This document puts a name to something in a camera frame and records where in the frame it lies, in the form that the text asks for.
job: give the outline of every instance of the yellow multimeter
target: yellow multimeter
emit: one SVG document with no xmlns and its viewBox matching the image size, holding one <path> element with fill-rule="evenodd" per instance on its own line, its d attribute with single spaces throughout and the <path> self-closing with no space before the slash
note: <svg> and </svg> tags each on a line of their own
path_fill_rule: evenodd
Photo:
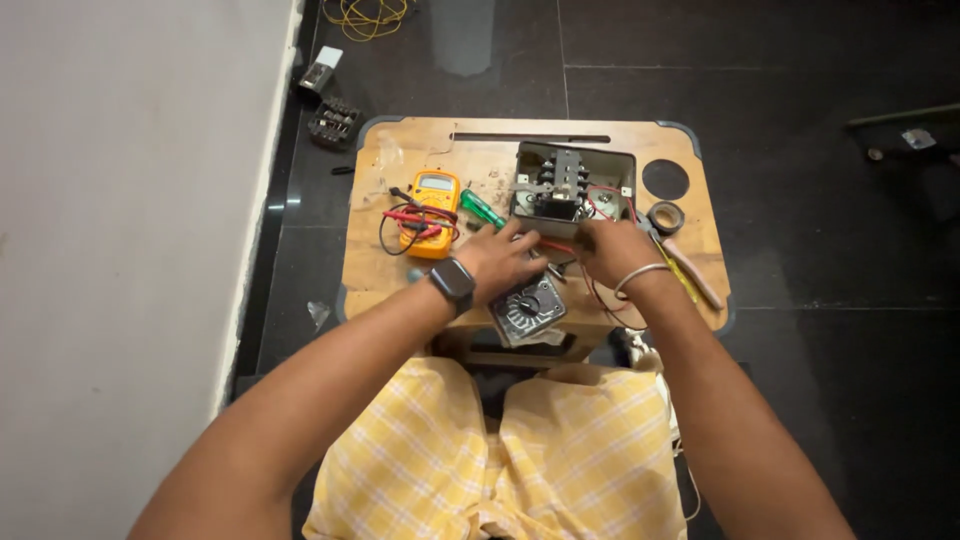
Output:
<svg viewBox="0 0 960 540">
<path fill-rule="evenodd" d="M 424 170 L 417 173 L 413 182 L 410 197 L 424 206 L 438 209 L 457 211 L 460 202 L 460 180 L 456 175 L 441 170 Z M 427 214 L 428 219 L 437 218 Z M 404 232 L 400 235 L 400 247 L 406 248 L 413 241 L 414 233 Z M 443 227 L 439 234 L 427 238 L 419 238 L 407 250 L 407 255 L 422 258 L 444 258 L 450 252 L 453 243 L 453 229 Z"/>
</svg>

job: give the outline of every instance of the person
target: person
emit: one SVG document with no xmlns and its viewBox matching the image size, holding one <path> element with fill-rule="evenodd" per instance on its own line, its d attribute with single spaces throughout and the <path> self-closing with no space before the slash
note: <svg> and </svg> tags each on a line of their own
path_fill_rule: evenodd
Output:
<svg viewBox="0 0 960 540">
<path fill-rule="evenodd" d="M 482 306 L 546 265 L 487 226 L 454 256 Z M 614 288 L 662 262 L 629 221 L 582 225 L 578 257 Z M 622 291 L 654 336 L 696 485 L 732 539 L 853 538 L 770 406 L 669 271 Z M 323 459 L 308 538 L 678 538 L 686 526 L 650 374 L 571 364 L 514 385 L 499 426 L 452 360 L 414 357 L 456 315 L 429 278 L 327 332 L 219 415 L 129 538 L 283 538 Z"/>
</svg>

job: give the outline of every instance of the smartwatch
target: smartwatch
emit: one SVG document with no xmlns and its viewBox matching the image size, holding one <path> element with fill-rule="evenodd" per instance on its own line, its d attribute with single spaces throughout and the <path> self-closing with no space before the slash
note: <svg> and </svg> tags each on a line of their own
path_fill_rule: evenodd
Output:
<svg viewBox="0 0 960 540">
<path fill-rule="evenodd" d="M 442 259 L 427 273 L 430 281 L 456 307 L 456 317 L 473 307 L 473 276 L 453 257 Z"/>
</svg>

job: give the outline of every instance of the yellow checkered lungi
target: yellow checkered lungi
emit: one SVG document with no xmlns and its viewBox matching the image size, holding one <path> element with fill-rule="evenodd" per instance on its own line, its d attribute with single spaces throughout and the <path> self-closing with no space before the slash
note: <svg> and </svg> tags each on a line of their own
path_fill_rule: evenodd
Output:
<svg viewBox="0 0 960 540">
<path fill-rule="evenodd" d="M 463 367 L 411 358 L 330 447 L 303 534 L 686 538 L 654 374 L 552 369 L 507 391 L 497 431 Z"/>
</svg>

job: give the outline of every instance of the dark floor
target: dark floor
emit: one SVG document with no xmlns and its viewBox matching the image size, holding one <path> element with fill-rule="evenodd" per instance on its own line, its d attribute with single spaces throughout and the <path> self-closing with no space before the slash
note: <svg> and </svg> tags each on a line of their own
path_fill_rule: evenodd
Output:
<svg viewBox="0 0 960 540">
<path fill-rule="evenodd" d="M 724 344 L 751 364 L 861 538 L 958 536 L 960 459 L 948 445 L 957 270 L 941 229 L 902 211 L 841 127 L 960 102 L 960 9 L 882 0 L 418 6 L 396 34 L 367 43 L 324 21 L 312 54 L 322 44 L 345 50 L 338 84 L 372 115 L 692 128 L 739 305 Z M 307 303 L 334 305 L 340 283 L 351 177 L 328 171 L 352 155 L 321 151 L 300 130 L 292 161 L 258 374 L 318 334 Z M 309 489 L 302 495 L 308 504 Z M 721 536 L 708 511 L 690 529 L 691 538 Z"/>
</svg>

